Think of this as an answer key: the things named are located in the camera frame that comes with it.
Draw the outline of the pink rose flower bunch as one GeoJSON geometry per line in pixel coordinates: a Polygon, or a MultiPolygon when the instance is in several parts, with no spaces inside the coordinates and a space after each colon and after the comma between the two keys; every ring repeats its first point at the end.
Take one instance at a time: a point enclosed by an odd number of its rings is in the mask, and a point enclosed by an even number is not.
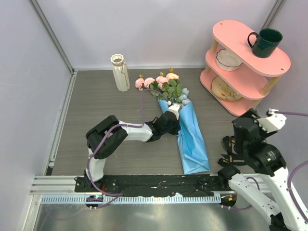
{"type": "Polygon", "coordinates": [[[148,77],[140,74],[135,81],[135,88],[142,91],[145,89],[153,89],[150,93],[159,100],[167,98],[172,103],[180,103],[180,96],[182,95],[182,84],[180,77],[175,73],[174,69],[170,67],[168,73],[165,75],[160,72],[156,78],[148,77]]]}

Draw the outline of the black gold-lettered ribbon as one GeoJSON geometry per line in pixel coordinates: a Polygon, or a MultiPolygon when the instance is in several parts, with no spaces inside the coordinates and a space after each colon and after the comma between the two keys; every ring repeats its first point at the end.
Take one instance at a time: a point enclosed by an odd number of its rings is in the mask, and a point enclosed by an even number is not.
{"type": "Polygon", "coordinates": [[[218,164],[222,167],[232,164],[234,166],[246,166],[247,163],[240,157],[234,150],[235,147],[235,137],[234,136],[225,136],[222,141],[222,147],[227,152],[222,154],[222,158],[218,160],[218,164]]]}

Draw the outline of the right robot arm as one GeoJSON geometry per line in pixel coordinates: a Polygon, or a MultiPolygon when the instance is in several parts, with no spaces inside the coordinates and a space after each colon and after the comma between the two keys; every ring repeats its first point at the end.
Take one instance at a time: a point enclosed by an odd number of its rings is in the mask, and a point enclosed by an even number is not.
{"type": "Polygon", "coordinates": [[[221,189],[231,189],[241,195],[266,220],[271,231],[306,231],[308,209],[292,179],[307,162],[289,172],[282,153],[266,141],[284,127],[286,115],[277,109],[269,109],[266,117],[260,117],[256,109],[251,108],[232,121],[234,135],[223,138],[227,152],[238,156],[258,174],[271,198],[227,159],[218,161],[222,168],[218,172],[217,183],[221,189]]]}

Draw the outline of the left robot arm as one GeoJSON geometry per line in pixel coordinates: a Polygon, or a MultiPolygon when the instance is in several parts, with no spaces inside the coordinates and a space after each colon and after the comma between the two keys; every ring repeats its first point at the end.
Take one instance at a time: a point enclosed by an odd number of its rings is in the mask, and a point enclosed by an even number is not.
{"type": "Polygon", "coordinates": [[[160,117],[144,124],[126,124],[110,115],[86,134],[89,151],[85,170],[86,187],[92,192],[102,188],[106,159],[124,141],[154,142],[165,134],[177,135],[180,130],[180,114],[167,110],[160,117]]]}

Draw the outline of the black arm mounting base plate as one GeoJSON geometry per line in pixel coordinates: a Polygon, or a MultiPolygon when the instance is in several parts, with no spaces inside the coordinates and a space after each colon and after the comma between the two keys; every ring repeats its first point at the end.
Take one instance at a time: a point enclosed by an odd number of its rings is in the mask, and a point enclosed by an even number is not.
{"type": "Polygon", "coordinates": [[[123,197],[212,196],[228,192],[227,181],[217,175],[105,175],[91,183],[87,176],[76,176],[75,192],[100,193],[123,197]]]}

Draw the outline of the blue wrapping paper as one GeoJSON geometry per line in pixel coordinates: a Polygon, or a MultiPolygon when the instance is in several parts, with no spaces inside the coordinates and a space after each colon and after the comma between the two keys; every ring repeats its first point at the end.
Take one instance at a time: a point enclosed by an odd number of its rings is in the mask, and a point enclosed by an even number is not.
{"type": "Polygon", "coordinates": [[[180,110],[177,143],[185,175],[210,171],[205,141],[192,102],[180,110]]]}

